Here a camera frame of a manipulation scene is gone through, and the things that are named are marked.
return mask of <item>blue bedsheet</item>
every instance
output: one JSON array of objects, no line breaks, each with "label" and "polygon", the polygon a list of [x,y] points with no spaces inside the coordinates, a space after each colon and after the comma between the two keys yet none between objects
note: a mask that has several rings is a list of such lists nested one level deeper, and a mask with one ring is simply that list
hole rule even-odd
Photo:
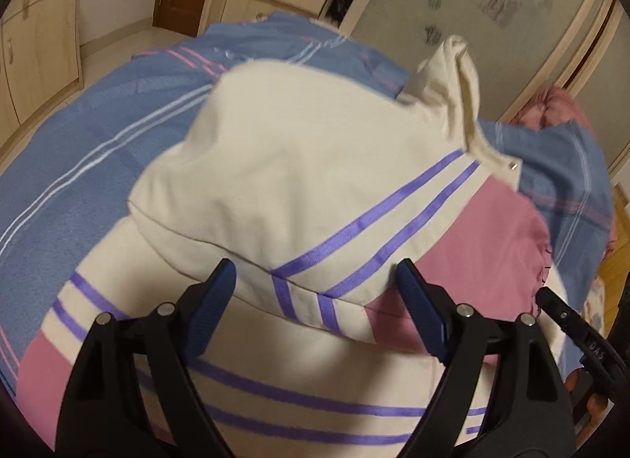
[{"label": "blue bedsheet", "polygon": [[257,24],[215,24],[202,37],[137,55],[52,116],[0,177],[0,378],[12,394],[43,316],[127,214],[142,171],[184,138],[222,72],[260,58],[336,72],[389,97],[408,78],[371,48],[275,13]]}]

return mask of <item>cabinet handle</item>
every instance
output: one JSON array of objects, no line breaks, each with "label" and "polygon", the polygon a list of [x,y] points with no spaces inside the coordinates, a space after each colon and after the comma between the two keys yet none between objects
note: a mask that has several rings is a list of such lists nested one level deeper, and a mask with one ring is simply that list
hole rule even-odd
[{"label": "cabinet handle", "polygon": [[8,39],[6,43],[9,47],[9,65],[13,65],[13,44],[11,43],[11,39]]}]

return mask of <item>floor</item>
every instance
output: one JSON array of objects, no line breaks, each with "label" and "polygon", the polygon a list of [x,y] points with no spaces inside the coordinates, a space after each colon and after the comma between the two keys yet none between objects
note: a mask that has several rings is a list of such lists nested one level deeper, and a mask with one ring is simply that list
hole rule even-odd
[{"label": "floor", "polygon": [[84,89],[72,94],[64,102],[59,104],[53,111],[46,115],[41,122],[28,133],[20,143],[15,146],[11,154],[0,163],[0,174],[2,174],[11,162],[24,150],[28,142],[35,134],[37,128],[42,125],[50,116],[54,115],[60,109],[65,108],[68,104],[81,97],[87,89],[94,85],[99,79],[127,63],[133,54],[155,48],[167,48],[175,45],[182,40],[189,39],[186,35],[175,33],[174,31],[162,28],[150,28],[130,35],[112,45],[103,48],[96,53],[81,59],[81,67],[83,69]]}]

